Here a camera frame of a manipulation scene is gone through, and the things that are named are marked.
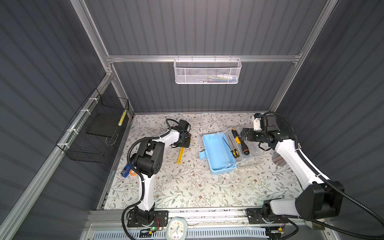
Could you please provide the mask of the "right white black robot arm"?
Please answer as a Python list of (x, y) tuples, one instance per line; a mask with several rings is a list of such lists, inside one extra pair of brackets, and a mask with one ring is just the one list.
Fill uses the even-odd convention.
[(344, 235), (363, 240), (382, 240), (383, 235), (362, 235), (328, 225), (323, 219), (337, 217), (340, 214), (342, 201), (347, 199), (380, 224), (384, 219), (373, 210), (345, 193), (339, 181), (331, 181), (303, 153), (295, 135), (294, 128), (285, 120), (291, 132), (282, 131), (278, 125), (276, 112), (254, 114), (253, 127), (244, 128), (241, 136), (249, 142), (268, 144), (275, 150), (293, 170), (302, 187), (302, 193), (293, 200), (266, 200), (262, 205), (261, 217), (266, 223), (272, 223), (277, 218), (284, 218), (294, 225), (293, 218), (303, 219)]

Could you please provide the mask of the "black orange screwdriver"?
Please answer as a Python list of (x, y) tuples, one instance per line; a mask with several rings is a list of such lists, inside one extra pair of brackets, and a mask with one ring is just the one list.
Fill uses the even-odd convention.
[(248, 156), (250, 154), (250, 150), (249, 150), (248, 145), (245, 143), (245, 141), (242, 138), (239, 138), (239, 140), (240, 140), (240, 145), (241, 145), (241, 149), (242, 149), (243, 154), (245, 156)]

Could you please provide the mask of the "yellow pipe wrench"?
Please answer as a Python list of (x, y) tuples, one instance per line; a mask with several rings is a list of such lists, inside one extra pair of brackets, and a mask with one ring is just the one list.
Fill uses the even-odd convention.
[(184, 150), (185, 150), (185, 148), (180, 148), (179, 156), (178, 156), (178, 159), (177, 159), (177, 164), (181, 164), (182, 157), (183, 157), (183, 154), (184, 154)]

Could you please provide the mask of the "light blue plastic tool box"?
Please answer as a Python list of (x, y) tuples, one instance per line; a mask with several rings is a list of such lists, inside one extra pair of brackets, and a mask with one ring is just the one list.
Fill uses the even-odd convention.
[(239, 158), (234, 158), (229, 147), (223, 139), (225, 139), (232, 148), (229, 135), (231, 130), (236, 129), (240, 138), (240, 127), (233, 127), (223, 132), (203, 135), (204, 150), (199, 153), (200, 159), (207, 159), (212, 175), (226, 174), (234, 169), (246, 169), (259, 166), (263, 163), (263, 153), (255, 142), (245, 141), (248, 145), (250, 154), (245, 156), (242, 152), (241, 145), (237, 143), (237, 149), (240, 154)]

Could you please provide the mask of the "thin black screwdriver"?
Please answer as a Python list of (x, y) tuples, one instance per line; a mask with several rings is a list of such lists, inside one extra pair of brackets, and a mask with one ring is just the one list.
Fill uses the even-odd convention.
[(229, 147), (230, 152), (232, 153), (232, 155), (234, 156), (234, 158), (235, 158), (235, 159), (238, 158), (239, 155), (238, 155), (238, 153), (236, 152), (236, 150), (235, 150), (234, 148), (231, 148), (231, 146), (229, 145), (229, 143), (228, 143), (225, 139), (223, 139), (223, 140), (225, 141), (225, 143), (226, 143), (227, 146)]

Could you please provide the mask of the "yellow black stubby screwdriver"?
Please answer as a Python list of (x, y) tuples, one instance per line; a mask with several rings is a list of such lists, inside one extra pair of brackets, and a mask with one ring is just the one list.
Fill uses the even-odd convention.
[(233, 134), (233, 136), (234, 136), (234, 138), (235, 138), (235, 140), (236, 140), (236, 143), (237, 143), (238, 145), (240, 145), (240, 144), (241, 144), (241, 138), (240, 138), (240, 136), (239, 136), (237, 130), (236, 130), (236, 129), (232, 129), (231, 132), (232, 132), (232, 134)]

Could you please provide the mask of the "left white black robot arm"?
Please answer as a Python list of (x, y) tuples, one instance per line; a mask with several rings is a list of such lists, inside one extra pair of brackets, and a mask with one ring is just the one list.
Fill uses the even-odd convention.
[(140, 178), (139, 200), (127, 207), (137, 223), (149, 225), (155, 218), (154, 185), (163, 164), (165, 148), (189, 148), (191, 125), (185, 120), (166, 119), (168, 129), (155, 137), (144, 137), (129, 148), (127, 164)]

